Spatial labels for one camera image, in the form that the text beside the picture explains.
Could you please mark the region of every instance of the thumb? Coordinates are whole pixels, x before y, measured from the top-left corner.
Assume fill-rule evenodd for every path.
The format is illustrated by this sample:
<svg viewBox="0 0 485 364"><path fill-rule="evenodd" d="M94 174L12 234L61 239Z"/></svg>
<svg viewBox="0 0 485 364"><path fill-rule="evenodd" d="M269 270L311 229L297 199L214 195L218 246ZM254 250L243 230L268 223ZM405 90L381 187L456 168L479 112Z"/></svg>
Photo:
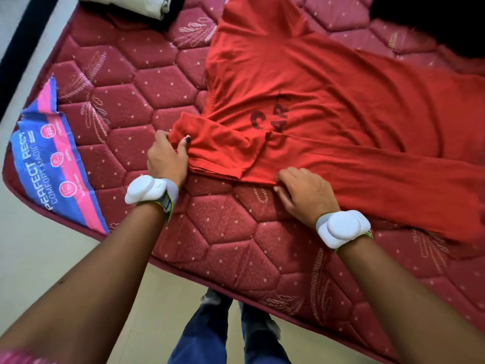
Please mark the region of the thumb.
<svg viewBox="0 0 485 364"><path fill-rule="evenodd" d="M179 153L179 156L182 157L187 157L187 146L190 143L190 135L187 135L182 138L182 140L179 142L179 145L177 146L177 152Z"/></svg>
<svg viewBox="0 0 485 364"><path fill-rule="evenodd" d="M283 206L285 206L285 209L288 211L289 214L293 216L295 211L295 205L288 192L281 186L275 186L273 189L281 199L281 202L283 203Z"/></svg>

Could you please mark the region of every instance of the person's left arm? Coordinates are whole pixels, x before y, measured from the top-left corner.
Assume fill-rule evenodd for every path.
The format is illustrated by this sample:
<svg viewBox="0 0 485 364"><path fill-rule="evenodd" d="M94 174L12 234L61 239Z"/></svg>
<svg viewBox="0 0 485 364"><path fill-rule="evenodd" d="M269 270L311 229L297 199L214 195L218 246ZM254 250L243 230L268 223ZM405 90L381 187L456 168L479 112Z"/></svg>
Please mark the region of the person's left arm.
<svg viewBox="0 0 485 364"><path fill-rule="evenodd" d="M187 141L176 153L158 131L148 152L150 175L180 188ZM0 337L0 352L19 350L57 363L104 363L135 300L151 251L165 224L156 203L136 206Z"/></svg>

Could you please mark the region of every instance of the person's right arm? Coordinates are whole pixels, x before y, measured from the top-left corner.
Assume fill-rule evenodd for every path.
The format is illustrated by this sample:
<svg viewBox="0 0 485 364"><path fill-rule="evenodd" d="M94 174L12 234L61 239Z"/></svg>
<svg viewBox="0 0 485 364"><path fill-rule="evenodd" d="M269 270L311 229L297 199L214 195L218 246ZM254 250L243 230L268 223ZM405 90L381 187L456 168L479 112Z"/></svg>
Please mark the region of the person's right arm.
<svg viewBox="0 0 485 364"><path fill-rule="evenodd" d="M287 211L314 228L340 210L328 182L306 169L279 172L276 186ZM366 235L336 252L360 286L405 364L483 364L485 334L428 290Z"/></svg>

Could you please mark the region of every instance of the maroon quilted mattress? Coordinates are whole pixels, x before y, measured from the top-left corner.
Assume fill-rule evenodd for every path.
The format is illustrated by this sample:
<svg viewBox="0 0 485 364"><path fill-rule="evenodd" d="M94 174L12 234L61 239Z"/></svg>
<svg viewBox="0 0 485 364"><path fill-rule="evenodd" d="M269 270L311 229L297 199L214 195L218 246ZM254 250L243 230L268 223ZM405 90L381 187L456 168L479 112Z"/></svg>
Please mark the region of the maroon quilted mattress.
<svg viewBox="0 0 485 364"><path fill-rule="evenodd" d="M415 31L370 22L371 1L294 0L312 28L351 48L485 75L483 60L460 58ZM226 2L186 0L167 33L116 10L80 5L45 63L32 97L54 74L59 111L67 116L112 230L130 210L126 186L146 172L155 130L169 130L182 111L203 109L206 55ZM104 238L27 200L9 151L3 178L36 212ZM372 224L377 242L393 258L485 330L484 250L386 221ZM271 189L190 175L152 263L377 360L399 360L342 262L284 211Z"/></svg>

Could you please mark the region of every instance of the jeans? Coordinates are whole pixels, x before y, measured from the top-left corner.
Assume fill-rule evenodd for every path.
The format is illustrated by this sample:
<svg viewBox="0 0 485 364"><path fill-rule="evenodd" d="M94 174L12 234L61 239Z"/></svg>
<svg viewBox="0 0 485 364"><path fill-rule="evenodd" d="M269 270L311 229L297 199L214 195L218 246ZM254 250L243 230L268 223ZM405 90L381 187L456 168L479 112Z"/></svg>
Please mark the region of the jeans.
<svg viewBox="0 0 485 364"><path fill-rule="evenodd" d="M232 299L209 291L180 337L168 364L226 364L227 314ZM279 328L270 315L240 303L246 364L291 364L278 342Z"/></svg>

